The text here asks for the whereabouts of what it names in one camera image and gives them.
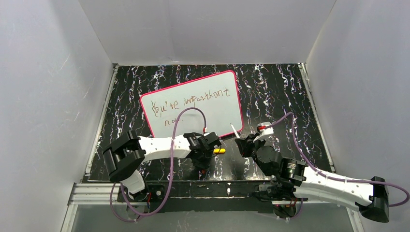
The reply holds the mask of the white marker pen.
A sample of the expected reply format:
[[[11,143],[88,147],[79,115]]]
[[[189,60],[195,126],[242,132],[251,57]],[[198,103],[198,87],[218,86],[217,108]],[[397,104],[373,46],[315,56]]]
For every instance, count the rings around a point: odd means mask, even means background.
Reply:
[[[236,138],[239,138],[240,136],[239,136],[237,130],[235,129],[235,127],[233,126],[232,123],[230,124],[230,126],[231,126],[231,128],[232,128],[232,130],[233,130],[233,132],[234,132],[235,137],[236,137]]]

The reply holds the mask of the pink framed whiteboard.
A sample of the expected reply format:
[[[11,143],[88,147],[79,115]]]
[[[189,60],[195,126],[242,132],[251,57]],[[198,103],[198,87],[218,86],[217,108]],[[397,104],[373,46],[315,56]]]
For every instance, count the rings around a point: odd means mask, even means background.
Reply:
[[[215,132],[224,137],[244,128],[239,88],[228,70],[155,90],[140,97],[153,137]]]

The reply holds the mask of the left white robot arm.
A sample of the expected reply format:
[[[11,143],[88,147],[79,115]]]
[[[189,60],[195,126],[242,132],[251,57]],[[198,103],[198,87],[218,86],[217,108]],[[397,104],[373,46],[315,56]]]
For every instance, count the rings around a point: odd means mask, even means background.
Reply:
[[[144,162],[160,159],[190,159],[199,170],[209,168],[214,151],[221,140],[214,133],[185,133],[175,138],[148,138],[128,131],[103,150],[103,160],[111,183],[121,183],[128,196],[135,200],[148,193],[145,179],[138,171]]]

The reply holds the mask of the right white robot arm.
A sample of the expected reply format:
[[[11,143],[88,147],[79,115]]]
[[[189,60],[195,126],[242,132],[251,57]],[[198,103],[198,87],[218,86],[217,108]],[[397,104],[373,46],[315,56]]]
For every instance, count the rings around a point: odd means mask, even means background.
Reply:
[[[342,205],[369,220],[389,222],[384,179],[354,179],[314,169],[303,161],[284,158],[265,141],[257,140],[256,135],[234,141],[242,157],[253,159],[265,176],[274,176],[290,196]]]

